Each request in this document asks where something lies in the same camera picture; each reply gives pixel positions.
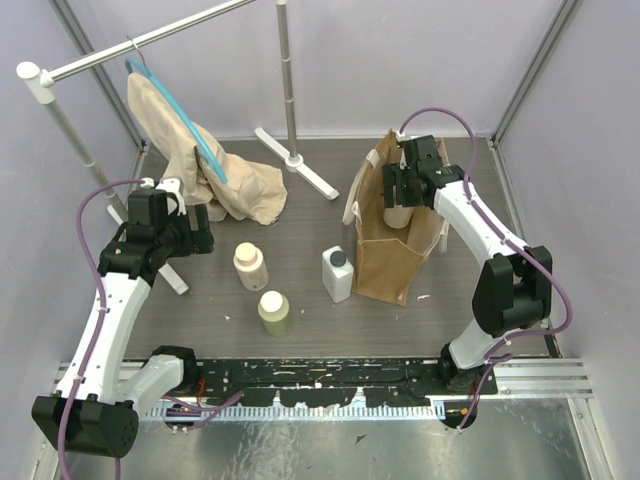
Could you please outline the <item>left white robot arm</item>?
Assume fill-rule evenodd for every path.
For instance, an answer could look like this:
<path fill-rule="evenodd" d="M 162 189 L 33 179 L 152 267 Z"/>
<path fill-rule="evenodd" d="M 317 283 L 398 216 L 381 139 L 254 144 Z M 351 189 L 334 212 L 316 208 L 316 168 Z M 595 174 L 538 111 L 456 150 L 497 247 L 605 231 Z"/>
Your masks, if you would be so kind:
<path fill-rule="evenodd" d="M 192 349 L 160 346 L 121 383 L 134 323 L 168 259 L 209 254 L 214 240 L 207 209 L 189 214 L 176 178 L 141 181 L 128 197 L 128 218 L 89 265 L 97 282 L 92 311 L 70 366 L 54 393 L 39 396 L 31 415 L 57 450 L 121 459 L 140 417 L 164 395 L 194 393 L 200 372 Z"/>

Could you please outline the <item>brown canvas bag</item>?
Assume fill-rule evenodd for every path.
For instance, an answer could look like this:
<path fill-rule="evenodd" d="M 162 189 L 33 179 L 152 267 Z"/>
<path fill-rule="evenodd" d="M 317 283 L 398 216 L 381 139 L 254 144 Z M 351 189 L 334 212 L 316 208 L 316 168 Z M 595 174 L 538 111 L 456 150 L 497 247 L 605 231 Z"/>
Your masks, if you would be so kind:
<path fill-rule="evenodd" d="M 428 207 L 413 207 L 411 222 L 403 229 L 385 224 L 382 170 L 399 161 L 397 134 L 391 130 L 367 154 L 357 172 L 342 222 L 354 224 L 357 233 L 352 291 L 404 306 L 412 281 L 432 251 L 446 249 L 449 224 Z"/>

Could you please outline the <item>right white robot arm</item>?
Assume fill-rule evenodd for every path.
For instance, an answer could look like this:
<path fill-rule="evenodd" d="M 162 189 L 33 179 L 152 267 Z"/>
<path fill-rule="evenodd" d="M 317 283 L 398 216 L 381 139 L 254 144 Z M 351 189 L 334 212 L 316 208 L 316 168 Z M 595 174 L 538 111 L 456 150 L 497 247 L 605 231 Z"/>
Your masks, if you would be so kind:
<path fill-rule="evenodd" d="M 383 168 L 385 208 L 430 209 L 460 235 L 481 267 L 471 302 L 473 318 L 438 359 L 440 385 L 459 394 L 513 335 L 549 315 L 552 285 L 546 276 L 552 256 L 546 247 L 531 247 L 505 227 L 465 171 L 444 163 L 433 136 L 392 137 L 401 153 Z"/>

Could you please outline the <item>beige cloth garment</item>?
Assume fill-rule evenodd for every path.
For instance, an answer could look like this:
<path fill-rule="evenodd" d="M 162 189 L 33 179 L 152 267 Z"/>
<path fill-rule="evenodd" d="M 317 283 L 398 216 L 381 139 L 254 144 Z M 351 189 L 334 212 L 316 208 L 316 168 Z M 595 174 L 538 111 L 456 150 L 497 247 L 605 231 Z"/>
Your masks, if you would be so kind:
<path fill-rule="evenodd" d="M 225 151 L 209 131 L 197 126 L 226 175 L 223 183 L 184 122 L 149 79 L 130 74 L 127 100 L 138 123 L 168 160 L 164 175 L 181 180 L 186 204 L 205 205 L 214 222 L 231 216 L 270 225 L 278 219 L 288 196 L 279 169 Z"/>

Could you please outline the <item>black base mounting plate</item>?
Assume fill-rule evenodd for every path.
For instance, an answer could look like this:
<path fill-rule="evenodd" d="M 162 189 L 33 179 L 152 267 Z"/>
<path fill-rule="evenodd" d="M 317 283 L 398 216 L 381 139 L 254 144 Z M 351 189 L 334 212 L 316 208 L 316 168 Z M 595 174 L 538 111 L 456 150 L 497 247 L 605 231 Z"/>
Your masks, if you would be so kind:
<path fill-rule="evenodd" d="M 197 362 L 190 389 L 170 391 L 175 398 L 199 398 L 204 407 L 222 404 L 240 392 L 240 404 L 293 408 L 344 407 L 358 393 L 365 406 L 429 406 L 435 396 L 471 397 L 482 371 L 447 382 L 436 361 L 422 358 L 249 358 Z"/>

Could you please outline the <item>yellow-green bottle cream cap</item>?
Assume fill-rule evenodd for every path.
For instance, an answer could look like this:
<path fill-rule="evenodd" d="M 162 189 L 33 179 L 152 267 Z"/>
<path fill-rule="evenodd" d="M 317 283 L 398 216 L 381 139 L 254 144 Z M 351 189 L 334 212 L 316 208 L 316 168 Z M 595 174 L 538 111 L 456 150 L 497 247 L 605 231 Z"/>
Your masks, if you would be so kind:
<path fill-rule="evenodd" d="M 266 332 L 273 337 L 285 337 L 293 329 L 290 304 L 281 293 L 271 290 L 259 300 L 258 314 Z"/>

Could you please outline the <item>blue clothes hanger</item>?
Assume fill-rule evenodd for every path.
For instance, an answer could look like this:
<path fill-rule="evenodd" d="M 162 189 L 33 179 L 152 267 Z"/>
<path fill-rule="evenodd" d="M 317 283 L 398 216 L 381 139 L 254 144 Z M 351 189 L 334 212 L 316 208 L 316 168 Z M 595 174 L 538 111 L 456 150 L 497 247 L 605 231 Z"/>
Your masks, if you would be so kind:
<path fill-rule="evenodd" d="M 219 180 L 223 184 L 228 183 L 228 178 L 218 162 L 216 155 L 213 153 L 212 149 L 209 147 L 204 137 L 199 133 L 195 124 L 191 121 L 191 119 L 187 116 L 185 111 L 179 105 L 179 103 L 174 99 L 174 97 L 170 94 L 170 92 L 166 89 L 166 87 L 155 77 L 145 63 L 140 63 L 137 60 L 127 58 L 125 60 L 125 68 L 129 74 L 132 74 L 135 70 L 137 70 L 143 77 L 151 82 L 151 84 L 156 88 L 156 90 L 162 95 L 162 97 L 168 102 L 170 107 L 177 114 L 179 119 L 183 122 L 186 129 L 189 131 L 191 136 L 196 141 L 196 150 L 198 153 L 201 153 L 207 161 L 209 167 L 215 172 Z"/>

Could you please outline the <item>white square bottle black cap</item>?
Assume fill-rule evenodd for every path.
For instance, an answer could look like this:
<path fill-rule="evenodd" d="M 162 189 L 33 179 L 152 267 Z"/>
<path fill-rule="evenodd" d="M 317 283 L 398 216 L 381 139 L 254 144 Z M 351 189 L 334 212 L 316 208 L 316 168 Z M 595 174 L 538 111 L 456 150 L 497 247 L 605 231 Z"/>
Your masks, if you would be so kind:
<path fill-rule="evenodd" d="M 331 247 L 322 253 L 321 278 L 334 303 L 349 298 L 353 276 L 354 267 L 340 246 Z"/>

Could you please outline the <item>beige bottle pink cap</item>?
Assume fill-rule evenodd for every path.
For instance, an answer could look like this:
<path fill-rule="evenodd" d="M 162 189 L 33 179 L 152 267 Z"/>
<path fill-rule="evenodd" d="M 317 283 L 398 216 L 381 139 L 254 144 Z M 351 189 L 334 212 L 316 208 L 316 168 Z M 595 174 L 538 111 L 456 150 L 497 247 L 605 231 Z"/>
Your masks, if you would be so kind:
<path fill-rule="evenodd" d="M 243 286 L 259 291 L 268 283 L 268 272 L 262 251 L 250 242 L 240 243 L 234 252 L 233 264 Z"/>

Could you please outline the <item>cream bottle beige cap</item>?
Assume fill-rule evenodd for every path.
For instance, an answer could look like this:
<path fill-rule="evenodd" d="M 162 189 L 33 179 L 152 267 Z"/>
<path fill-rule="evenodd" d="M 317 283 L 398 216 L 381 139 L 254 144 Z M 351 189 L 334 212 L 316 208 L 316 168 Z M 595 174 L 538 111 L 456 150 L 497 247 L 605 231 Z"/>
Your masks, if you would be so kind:
<path fill-rule="evenodd" d="M 400 230 L 410 224 L 413 213 L 413 207 L 403 207 L 400 205 L 396 205 L 392 208 L 386 208 L 384 210 L 383 220 L 389 228 Z"/>

